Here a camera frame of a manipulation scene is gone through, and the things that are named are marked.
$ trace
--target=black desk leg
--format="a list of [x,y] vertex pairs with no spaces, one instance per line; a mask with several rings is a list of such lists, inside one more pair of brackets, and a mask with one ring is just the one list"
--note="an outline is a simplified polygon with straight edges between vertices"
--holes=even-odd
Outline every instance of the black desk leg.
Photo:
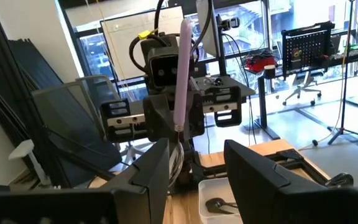
[[258,78],[258,90],[259,90],[259,108],[260,108],[260,118],[256,119],[254,124],[264,130],[266,134],[270,136],[273,140],[280,139],[273,130],[267,126],[267,112],[266,112],[266,93],[265,93],[265,78]]

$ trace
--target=black mesh chair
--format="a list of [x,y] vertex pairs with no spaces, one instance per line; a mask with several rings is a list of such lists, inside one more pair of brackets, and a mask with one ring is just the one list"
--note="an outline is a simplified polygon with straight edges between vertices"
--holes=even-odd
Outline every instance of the black mesh chair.
[[[43,119],[49,139],[59,150],[109,170],[122,161],[119,150],[103,141],[103,127],[90,97],[79,82],[33,92],[34,102]],[[60,158],[70,182],[76,186],[94,177],[94,173]]]
[[[113,87],[110,79],[104,75],[97,75],[91,77],[77,78],[76,81],[80,82],[84,89],[90,96],[90,99],[93,103],[95,110],[98,112],[100,118],[100,106],[103,102],[119,100],[120,97],[117,94],[116,89]],[[147,147],[151,144],[144,144],[143,147]],[[131,161],[136,160],[136,155],[143,155],[142,148],[136,147],[128,142],[126,148],[121,152],[121,156],[126,156],[125,163],[128,164]]]

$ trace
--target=whiteboard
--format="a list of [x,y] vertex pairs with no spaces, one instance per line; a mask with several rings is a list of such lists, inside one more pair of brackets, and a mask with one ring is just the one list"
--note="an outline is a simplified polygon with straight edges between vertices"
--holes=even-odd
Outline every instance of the whiteboard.
[[[154,30],[154,15],[155,11],[152,11],[101,21],[104,38],[106,39],[118,80],[121,81],[144,75],[129,58],[129,45],[141,32]],[[183,11],[181,6],[162,9],[158,31],[165,32],[166,34],[180,33],[182,20]],[[140,43],[135,46],[134,58],[139,65],[145,65]]]

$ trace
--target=red object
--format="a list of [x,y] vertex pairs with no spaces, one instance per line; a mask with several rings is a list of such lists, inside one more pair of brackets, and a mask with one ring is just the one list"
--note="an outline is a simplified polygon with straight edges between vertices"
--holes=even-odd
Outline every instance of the red object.
[[274,57],[267,58],[248,58],[246,60],[247,68],[255,73],[261,72],[265,69],[266,65],[275,65]]

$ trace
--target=yellow tag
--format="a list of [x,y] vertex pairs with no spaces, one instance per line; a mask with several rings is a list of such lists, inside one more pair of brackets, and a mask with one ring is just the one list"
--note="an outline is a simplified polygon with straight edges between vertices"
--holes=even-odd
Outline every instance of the yellow tag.
[[138,34],[137,36],[139,37],[140,40],[144,40],[144,39],[146,39],[150,34],[154,34],[157,30],[158,30],[158,28],[157,28],[157,29],[154,29],[154,30],[152,30],[152,31],[145,30],[145,31],[141,32],[140,34]]

